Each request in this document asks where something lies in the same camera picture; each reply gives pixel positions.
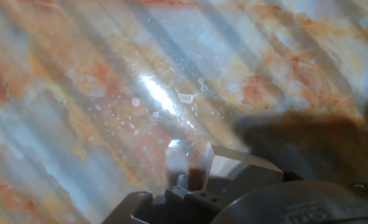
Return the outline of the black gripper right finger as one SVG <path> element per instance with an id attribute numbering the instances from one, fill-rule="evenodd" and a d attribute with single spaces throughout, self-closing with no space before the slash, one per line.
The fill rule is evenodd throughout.
<path id="1" fill-rule="evenodd" d="M 304 180 L 304 178 L 298 176 L 294 172 L 285 172 L 283 174 L 284 182 L 291 182 L 291 181 L 297 181 L 297 180 Z M 347 186 L 355 188 L 355 189 L 361 189 L 363 191 L 368 192 L 368 183 L 366 182 L 353 182 L 353 183 L 347 184 Z"/>

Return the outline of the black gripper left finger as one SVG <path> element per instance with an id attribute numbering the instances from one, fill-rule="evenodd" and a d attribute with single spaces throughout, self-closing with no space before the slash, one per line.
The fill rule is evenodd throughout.
<path id="1" fill-rule="evenodd" d="M 211 223 L 228 205 L 226 198 L 212 192 L 175 185 L 157 197 L 151 192 L 128 194 L 102 224 Z"/>

